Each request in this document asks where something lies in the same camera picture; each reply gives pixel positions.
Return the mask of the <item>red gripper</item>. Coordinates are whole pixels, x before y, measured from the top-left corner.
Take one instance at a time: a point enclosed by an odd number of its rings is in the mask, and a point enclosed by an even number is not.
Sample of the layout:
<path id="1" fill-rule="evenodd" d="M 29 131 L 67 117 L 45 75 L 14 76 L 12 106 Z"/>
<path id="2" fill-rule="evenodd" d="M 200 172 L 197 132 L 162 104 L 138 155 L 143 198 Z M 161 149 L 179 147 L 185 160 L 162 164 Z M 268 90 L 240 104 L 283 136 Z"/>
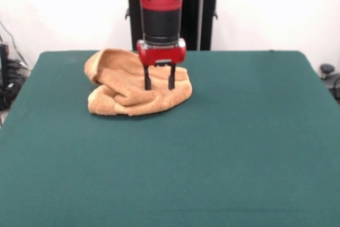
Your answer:
<path id="1" fill-rule="evenodd" d="M 168 89 L 175 88 L 176 64 L 182 63 L 186 55 L 186 43 L 180 38 L 174 45 L 157 46 L 144 40 L 137 41 L 137 51 L 140 62 L 143 64 L 144 88 L 151 90 L 151 79 L 149 77 L 149 66 L 169 64 L 170 75 L 168 78 Z"/>

